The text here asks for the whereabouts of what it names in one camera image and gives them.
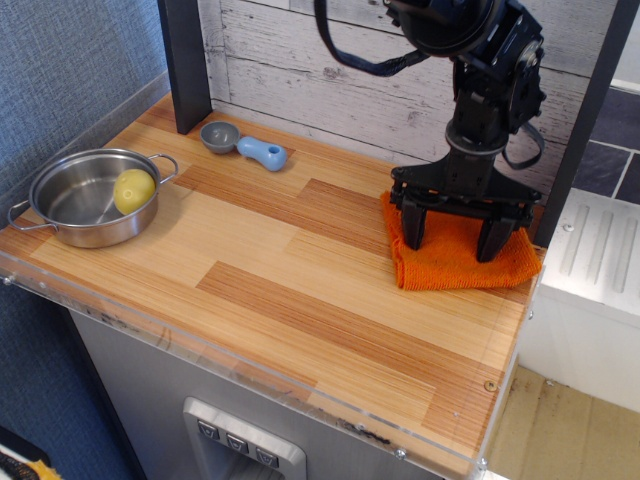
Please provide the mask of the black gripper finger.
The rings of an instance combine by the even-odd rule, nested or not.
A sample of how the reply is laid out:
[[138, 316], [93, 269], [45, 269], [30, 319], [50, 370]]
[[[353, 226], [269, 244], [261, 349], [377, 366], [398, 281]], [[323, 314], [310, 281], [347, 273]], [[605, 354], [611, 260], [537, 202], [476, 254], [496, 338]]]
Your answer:
[[515, 229], [515, 223], [504, 219], [486, 219], [483, 221], [476, 251], [480, 263], [494, 260], [506, 245]]
[[401, 206], [401, 222], [404, 240], [408, 247], [419, 250], [422, 245], [427, 209], [411, 200], [404, 200]]

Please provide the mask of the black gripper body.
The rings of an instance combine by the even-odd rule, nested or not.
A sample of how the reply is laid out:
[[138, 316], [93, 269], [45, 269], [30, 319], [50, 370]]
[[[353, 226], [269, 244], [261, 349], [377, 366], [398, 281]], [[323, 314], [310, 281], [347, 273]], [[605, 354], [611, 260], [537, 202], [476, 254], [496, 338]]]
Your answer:
[[477, 143], [448, 134], [446, 140], [450, 150], [442, 159], [392, 170], [391, 203], [400, 214], [403, 201], [411, 200], [427, 212], [504, 219], [514, 222], [516, 230], [531, 226], [541, 194], [495, 168], [496, 157], [507, 155], [509, 136]]

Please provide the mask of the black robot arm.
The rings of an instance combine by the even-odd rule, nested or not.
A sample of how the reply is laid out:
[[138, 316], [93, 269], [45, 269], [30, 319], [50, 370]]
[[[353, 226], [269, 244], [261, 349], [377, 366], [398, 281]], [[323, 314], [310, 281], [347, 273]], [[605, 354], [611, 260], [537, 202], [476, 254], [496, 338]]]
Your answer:
[[404, 241], [420, 249], [430, 211], [479, 219], [476, 258], [489, 262], [513, 232], [531, 225], [541, 199], [495, 167], [519, 131], [544, 145], [530, 123], [546, 98], [539, 74], [541, 26], [517, 1], [391, 1], [388, 14], [420, 53], [453, 63], [448, 154], [391, 173], [391, 202], [401, 213]]

